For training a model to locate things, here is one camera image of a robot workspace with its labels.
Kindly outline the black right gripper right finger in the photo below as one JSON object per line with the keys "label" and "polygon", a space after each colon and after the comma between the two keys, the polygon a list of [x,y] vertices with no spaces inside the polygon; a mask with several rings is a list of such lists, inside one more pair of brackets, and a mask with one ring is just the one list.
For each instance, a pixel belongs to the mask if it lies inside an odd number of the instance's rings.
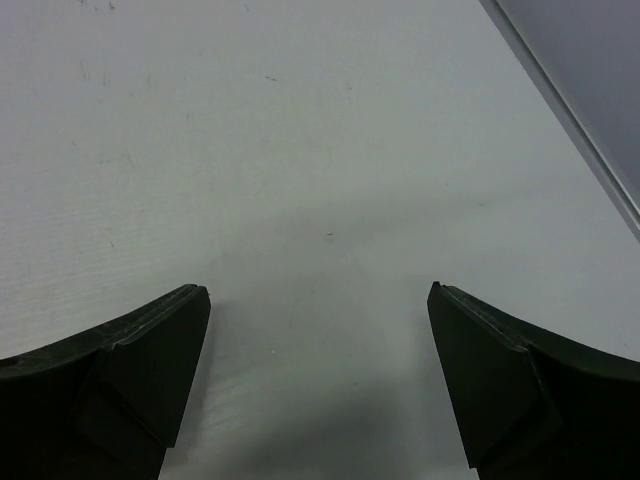
{"label": "black right gripper right finger", "polygon": [[636,479],[639,364],[434,283],[427,309],[463,448],[482,479]]}

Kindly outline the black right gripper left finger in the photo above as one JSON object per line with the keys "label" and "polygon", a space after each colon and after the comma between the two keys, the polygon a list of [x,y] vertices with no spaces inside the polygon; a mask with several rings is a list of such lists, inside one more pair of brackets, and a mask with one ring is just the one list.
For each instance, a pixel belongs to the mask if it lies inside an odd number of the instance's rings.
{"label": "black right gripper left finger", "polygon": [[211,311],[186,284],[1,361],[4,479],[156,479],[179,434]]}

